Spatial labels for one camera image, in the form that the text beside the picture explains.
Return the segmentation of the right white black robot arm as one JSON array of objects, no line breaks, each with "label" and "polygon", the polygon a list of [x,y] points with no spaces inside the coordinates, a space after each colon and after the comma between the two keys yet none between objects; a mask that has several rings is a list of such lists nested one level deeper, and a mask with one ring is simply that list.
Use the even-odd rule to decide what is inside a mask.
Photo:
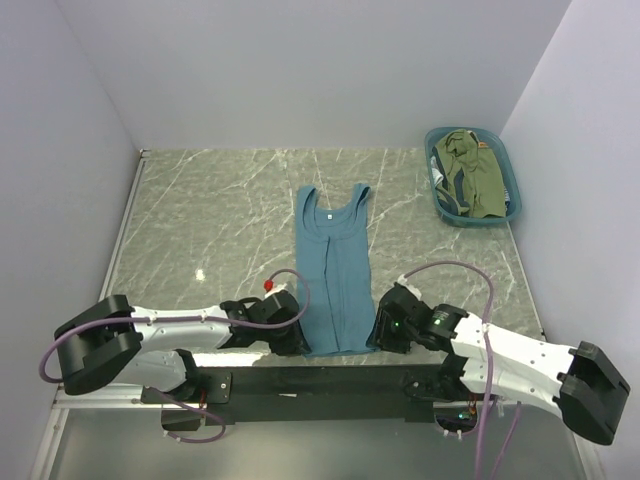
[{"label": "right white black robot arm", "polygon": [[406,354],[412,344],[446,357],[428,380],[406,392],[428,402],[489,394],[547,411],[575,434],[613,443],[631,388],[598,346],[547,343],[517,334],[461,308],[430,308],[413,287],[395,284],[380,300],[371,347]]}]

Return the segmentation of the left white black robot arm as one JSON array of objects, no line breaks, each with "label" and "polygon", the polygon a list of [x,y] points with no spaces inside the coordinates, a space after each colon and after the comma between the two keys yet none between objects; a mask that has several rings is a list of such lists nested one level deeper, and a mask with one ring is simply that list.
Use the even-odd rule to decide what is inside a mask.
[{"label": "left white black robot arm", "polygon": [[197,350],[265,342],[279,356],[310,353],[299,322],[304,311],[286,288],[195,310],[148,309],[111,295],[55,331],[59,382],[72,396],[121,383],[186,402],[209,384],[193,358]]}]

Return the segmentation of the olive green tank top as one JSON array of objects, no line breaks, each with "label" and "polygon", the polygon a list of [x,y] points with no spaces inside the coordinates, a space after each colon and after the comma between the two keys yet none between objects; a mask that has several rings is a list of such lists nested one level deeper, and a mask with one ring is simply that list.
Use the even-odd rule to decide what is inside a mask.
[{"label": "olive green tank top", "polygon": [[457,129],[443,136],[431,148],[446,176],[463,171],[463,195],[470,205],[466,218],[504,218],[507,195],[502,171],[495,153],[475,131]]}]

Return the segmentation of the blue tank top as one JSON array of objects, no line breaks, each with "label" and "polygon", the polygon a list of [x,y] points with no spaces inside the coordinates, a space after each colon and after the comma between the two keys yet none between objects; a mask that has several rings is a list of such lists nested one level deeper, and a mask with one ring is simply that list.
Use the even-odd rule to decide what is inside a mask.
[{"label": "blue tank top", "polygon": [[299,299],[311,293],[300,325],[313,356],[376,350],[369,340],[376,320],[367,238],[369,194],[370,187],[358,183],[345,206],[327,210],[318,206],[314,186],[297,192],[296,270],[306,280],[299,285]]}]

